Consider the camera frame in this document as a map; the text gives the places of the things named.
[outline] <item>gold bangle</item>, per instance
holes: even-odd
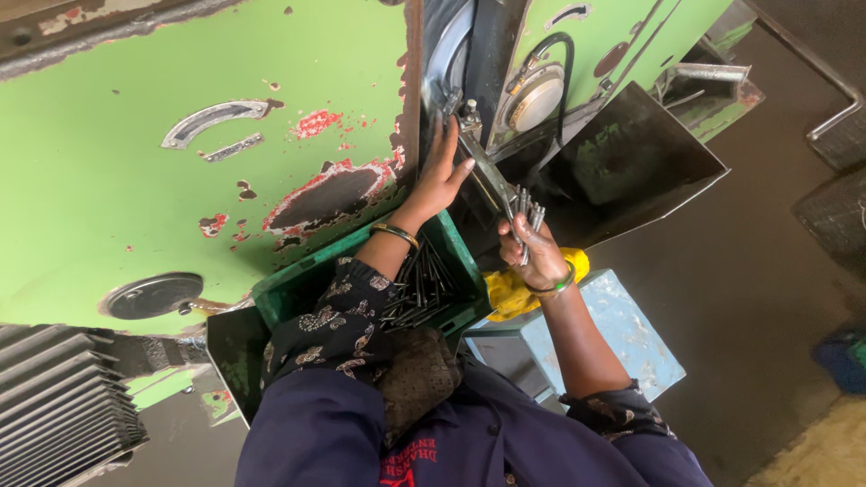
[[[574,284],[574,277],[577,275],[578,271],[574,268],[574,264],[568,261],[565,261],[568,264],[568,277],[565,278],[563,282],[560,282],[555,287],[550,289],[536,289],[529,284],[527,284],[527,289],[531,295],[535,295],[538,297],[548,297],[552,295],[557,295],[562,291],[566,290],[569,286]]]
[[[370,235],[372,235],[373,233],[375,233],[377,231],[387,231],[388,233],[391,233],[392,235],[396,235],[396,236],[402,238],[403,240],[405,240],[406,242],[409,242],[412,245],[412,247],[415,247],[416,250],[418,249],[418,241],[412,235],[410,235],[408,231],[405,231],[405,230],[398,228],[394,225],[388,225],[388,224],[372,224],[372,225],[370,225]]]

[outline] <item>yellow cloth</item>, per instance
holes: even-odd
[[[590,271],[590,260],[582,250],[559,247],[566,261],[574,265],[577,271],[574,282],[578,282]],[[495,310],[488,319],[490,321],[505,321],[536,309],[541,303],[539,298],[529,293],[523,279],[508,269],[505,272],[485,272],[484,280],[488,284],[490,306]]]

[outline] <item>black hose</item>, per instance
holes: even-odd
[[[565,32],[556,32],[555,34],[549,35],[547,39],[541,41],[539,45],[535,46],[535,49],[533,49],[533,52],[530,53],[529,56],[535,56],[538,59],[541,59],[541,55],[557,42],[563,42],[565,44],[565,79],[563,80],[562,99],[559,101],[559,119],[557,120],[556,132],[556,142],[559,144],[559,148],[561,149],[562,124],[565,121],[565,102],[568,98],[568,85],[571,83],[572,68],[574,67],[574,41],[572,37]]]

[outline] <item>red logo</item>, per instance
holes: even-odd
[[[417,439],[399,453],[382,458],[379,483],[389,487],[415,487],[412,467],[421,460],[436,462],[436,441],[433,438]]]

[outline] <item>patterned sleeve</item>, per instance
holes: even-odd
[[[313,313],[280,324],[265,348],[262,390],[289,373],[338,370],[372,385],[391,359],[378,316],[395,295],[387,277],[367,264],[341,257],[337,275]]]
[[[569,398],[560,402],[569,406],[566,414],[576,419],[609,441],[633,433],[651,433],[676,439],[658,411],[643,396],[637,380],[619,391],[604,391],[583,399]]]

